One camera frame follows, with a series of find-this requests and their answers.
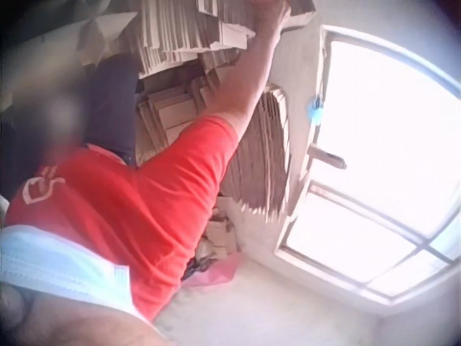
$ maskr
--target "sleeve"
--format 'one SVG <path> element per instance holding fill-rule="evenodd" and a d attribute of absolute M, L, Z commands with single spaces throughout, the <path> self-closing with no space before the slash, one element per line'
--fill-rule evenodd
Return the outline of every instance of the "sleeve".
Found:
<path fill-rule="evenodd" d="M 204 116 L 138 170 L 143 181 L 138 187 L 148 190 L 159 228 L 188 252 L 200 240 L 237 145 L 227 121 Z"/>

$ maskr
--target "red shirt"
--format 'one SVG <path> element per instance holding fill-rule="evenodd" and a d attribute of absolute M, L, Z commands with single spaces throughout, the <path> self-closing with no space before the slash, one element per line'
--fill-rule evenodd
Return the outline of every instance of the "red shirt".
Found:
<path fill-rule="evenodd" d="M 79 149 L 25 183 L 6 224 L 38 227 L 128 265 L 133 302 L 152 319 L 179 287 L 237 145 L 234 129 L 209 116 L 137 170 Z"/>

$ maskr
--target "person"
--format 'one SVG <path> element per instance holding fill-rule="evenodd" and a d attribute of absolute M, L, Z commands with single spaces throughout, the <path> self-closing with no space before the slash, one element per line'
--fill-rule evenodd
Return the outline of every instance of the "person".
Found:
<path fill-rule="evenodd" d="M 94 74 L 84 147 L 43 166 L 1 234 L 1 320 L 17 345 L 166 345 L 149 321 L 169 302 L 266 86 L 287 0 L 253 0 L 256 36 L 209 107 L 133 168 L 137 69 Z"/>

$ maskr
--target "white wall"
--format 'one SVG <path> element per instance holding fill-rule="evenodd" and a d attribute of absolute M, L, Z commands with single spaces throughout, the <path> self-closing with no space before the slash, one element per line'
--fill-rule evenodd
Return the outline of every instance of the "white wall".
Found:
<path fill-rule="evenodd" d="M 181 290 L 154 324 L 188 346 L 372 346 L 376 318 L 245 259 L 228 284 Z"/>
<path fill-rule="evenodd" d="M 399 45 L 461 81 L 461 37 L 445 15 L 427 0 L 314 0 L 318 13 L 302 30 L 286 32 L 277 47 L 270 81 L 287 93 L 292 152 L 291 188 L 298 180 L 308 144 L 306 106 L 315 95 L 322 25 L 344 27 Z M 256 261 L 321 294 L 377 311 L 355 293 L 308 275 L 274 255 L 285 215 L 269 222 L 237 205 L 229 211 L 243 251 Z"/>
<path fill-rule="evenodd" d="M 380 321 L 377 346 L 453 346 L 461 334 L 460 289 Z"/>

